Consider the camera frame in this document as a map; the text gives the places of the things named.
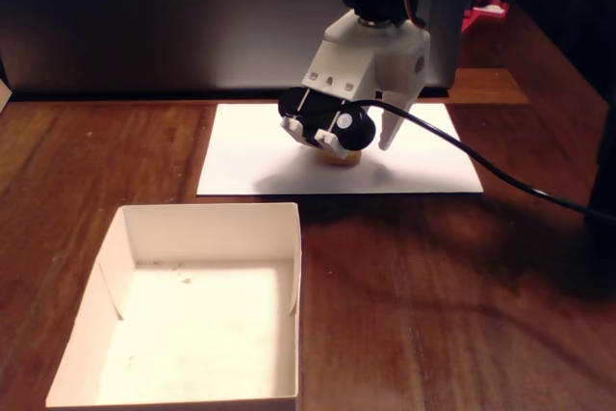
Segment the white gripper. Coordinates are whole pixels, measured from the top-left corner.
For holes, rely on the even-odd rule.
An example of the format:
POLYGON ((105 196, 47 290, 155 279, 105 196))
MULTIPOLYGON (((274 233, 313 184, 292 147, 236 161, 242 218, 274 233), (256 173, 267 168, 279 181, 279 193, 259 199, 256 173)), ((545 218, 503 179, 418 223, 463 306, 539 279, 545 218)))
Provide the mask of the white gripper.
POLYGON ((430 54, 429 32, 406 20, 400 26, 371 26, 349 11, 326 28, 321 45, 301 82, 341 99, 372 99, 383 110, 378 146, 388 150, 424 89, 430 54))

